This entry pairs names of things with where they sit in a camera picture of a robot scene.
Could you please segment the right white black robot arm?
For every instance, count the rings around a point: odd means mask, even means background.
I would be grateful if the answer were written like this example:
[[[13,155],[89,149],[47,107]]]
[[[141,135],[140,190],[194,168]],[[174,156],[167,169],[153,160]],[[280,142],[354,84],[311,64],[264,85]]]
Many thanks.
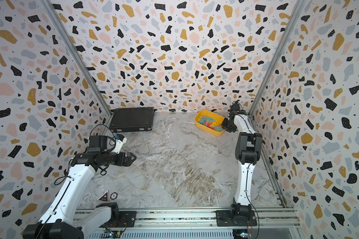
[[[238,161],[237,189],[230,205],[230,220],[234,225],[257,225],[256,209],[252,204],[251,184],[255,166],[260,159],[262,134],[249,122],[249,116],[241,110],[229,113],[222,122],[228,132],[238,132],[235,158]]]

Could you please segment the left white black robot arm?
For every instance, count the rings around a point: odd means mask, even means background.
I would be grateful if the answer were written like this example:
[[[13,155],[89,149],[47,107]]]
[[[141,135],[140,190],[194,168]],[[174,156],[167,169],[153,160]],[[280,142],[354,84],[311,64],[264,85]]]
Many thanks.
[[[136,160],[130,152],[86,152],[76,155],[61,190],[36,224],[26,227],[24,239],[85,239],[98,228],[133,227],[136,212],[122,217],[117,203],[102,203],[79,221],[74,221],[79,201],[98,169],[129,167]]]

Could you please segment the round black sticker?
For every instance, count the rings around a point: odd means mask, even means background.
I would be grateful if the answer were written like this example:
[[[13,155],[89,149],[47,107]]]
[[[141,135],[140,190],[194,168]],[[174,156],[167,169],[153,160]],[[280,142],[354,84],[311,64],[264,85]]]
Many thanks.
[[[118,197],[118,193],[116,193],[116,192],[114,192],[110,195],[111,200],[115,200],[115,199],[117,199],[117,197]]]

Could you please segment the black flat case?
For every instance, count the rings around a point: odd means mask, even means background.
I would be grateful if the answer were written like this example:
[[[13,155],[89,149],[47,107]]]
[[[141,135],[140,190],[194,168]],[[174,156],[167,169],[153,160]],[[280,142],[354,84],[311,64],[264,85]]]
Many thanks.
[[[151,131],[154,120],[154,108],[119,108],[111,110],[112,119],[109,129],[113,133]]]

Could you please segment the triangular warning sticker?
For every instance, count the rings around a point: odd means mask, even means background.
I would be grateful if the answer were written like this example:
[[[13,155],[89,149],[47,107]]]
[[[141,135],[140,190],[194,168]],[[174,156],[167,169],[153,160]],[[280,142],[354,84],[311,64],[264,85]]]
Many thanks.
[[[109,191],[107,190],[99,199],[101,202],[109,202]]]

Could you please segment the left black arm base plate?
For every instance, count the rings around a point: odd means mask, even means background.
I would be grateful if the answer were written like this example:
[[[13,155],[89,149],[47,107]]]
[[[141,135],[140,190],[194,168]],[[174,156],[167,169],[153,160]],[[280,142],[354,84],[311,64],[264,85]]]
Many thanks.
[[[121,211],[117,217],[110,219],[102,226],[107,228],[133,228],[136,221],[136,211]]]

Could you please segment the right aluminium corner post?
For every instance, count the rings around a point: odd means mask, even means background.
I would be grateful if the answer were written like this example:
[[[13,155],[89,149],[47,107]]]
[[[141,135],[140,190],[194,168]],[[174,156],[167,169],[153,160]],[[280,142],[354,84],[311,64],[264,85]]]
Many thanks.
[[[306,0],[298,0],[296,2],[295,8],[291,13],[290,20],[288,24],[286,25],[285,31],[282,35],[282,38],[278,44],[278,47],[276,48],[276,51],[273,55],[272,60],[270,61],[269,67],[266,71],[266,74],[264,76],[264,79],[259,87],[259,90],[257,92],[257,95],[255,96],[255,99],[253,101],[252,107],[249,110],[249,115],[253,116],[255,113],[256,107],[259,105],[261,101],[261,96],[265,91],[265,88],[267,84],[269,83],[271,76],[273,75],[273,71],[275,70],[277,63],[279,59],[281,58],[282,52],[285,50],[286,45],[288,43],[288,39],[298,21],[298,17],[300,16],[304,6],[306,4]]]

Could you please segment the aluminium corner post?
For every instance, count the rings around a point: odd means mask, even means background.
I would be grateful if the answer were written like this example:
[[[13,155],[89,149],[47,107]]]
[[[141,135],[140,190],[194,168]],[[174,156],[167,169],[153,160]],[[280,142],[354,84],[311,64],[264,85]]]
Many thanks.
[[[67,50],[69,51],[70,55],[72,56],[74,62],[78,66],[78,69],[83,73],[84,78],[87,80],[88,85],[92,89],[93,94],[97,98],[99,105],[102,109],[102,111],[108,116],[111,117],[111,111],[109,110],[103,96],[101,95],[96,83],[94,82],[91,74],[89,73],[87,67],[85,66],[83,60],[81,59],[80,55],[78,54],[78,51],[74,45],[74,43],[71,41],[68,32],[66,31],[65,27],[62,24],[62,21],[60,20],[58,14],[56,13],[51,1],[39,1],[42,8],[46,12],[47,16],[51,20],[51,22],[54,25],[54,28],[59,33],[61,40],[64,42]]]
[[[265,91],[265,88],[267,84],[269,83],[271,76],[273,75],[273,71],[275,70],[277,63],[279,59],[281,58],[282,52],[285,50],[286,45],[288,43],[288,39],[298,21],[298,17],[300,16],[304,6],[306,4],[306,0],[298,0],[296,2],[295,8],[291,13],[290,20],[288,24],[286,25],[285,31],[282,35],[282,38],[278,44],[278,47],[276,48],[276,51],[273,55],[272,60],[270,61],[269,67],[266,71],[266,74],[264,76],[264,79],[259,87],[259,90],[257,92],[257,95],[255,96],[255,99],[253,101],[252,107],[249,110],[249,115],[253,116],[255,113],[256,107],[259,105],[261,101],[261,96]]]

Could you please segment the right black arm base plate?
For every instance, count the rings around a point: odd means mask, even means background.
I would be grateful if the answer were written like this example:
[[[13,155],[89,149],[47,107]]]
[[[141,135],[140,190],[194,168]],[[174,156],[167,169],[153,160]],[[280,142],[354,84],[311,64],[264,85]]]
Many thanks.
[[[246,227],[257,226],[257,218],[255,212],[252,210],[248,217],[232,215],[229,210],[215,211],[216,222],[218,227]]]

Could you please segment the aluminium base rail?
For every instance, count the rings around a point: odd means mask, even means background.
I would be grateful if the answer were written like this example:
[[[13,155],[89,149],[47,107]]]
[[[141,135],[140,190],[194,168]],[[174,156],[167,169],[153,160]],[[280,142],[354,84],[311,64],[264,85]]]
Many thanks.
[[[121,226],[96,229],[91,239],[302,239],[291,208],[259,207],[251,223],[233,222],[227,208],[133,209]]]

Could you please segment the left aluminium corner post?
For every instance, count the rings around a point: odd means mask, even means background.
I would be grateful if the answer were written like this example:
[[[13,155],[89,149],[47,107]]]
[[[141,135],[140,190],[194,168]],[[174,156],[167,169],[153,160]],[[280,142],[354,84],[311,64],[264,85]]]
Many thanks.
[[[54,25],[54,28],[59,33],[61,40],[64,42],[67,50],[69,51],[70,55],[72,56],[74,62],[78,66],[78,69],[83,73],[84,78],[87,80],[88,85],[92,89],[93,94],[97,98],[99,105],[102,109],[102,111],[108,116],[111,117],[111,111],[109,110],[103,96],[101,95],[96,83],[94,82],[91,74],[89,73],[87,67],[85,66],[83,60],[81,59],[80,55],[78,54],[78,51],[74,45],[74,43],[71,41],[68,32],[66,31],[65,27],[62,24],[62,21],[60,20],[58,14],[56,13],[51,1],[39,1],[42,8],[46,12],[47,16],[51,20],[51,22]]]

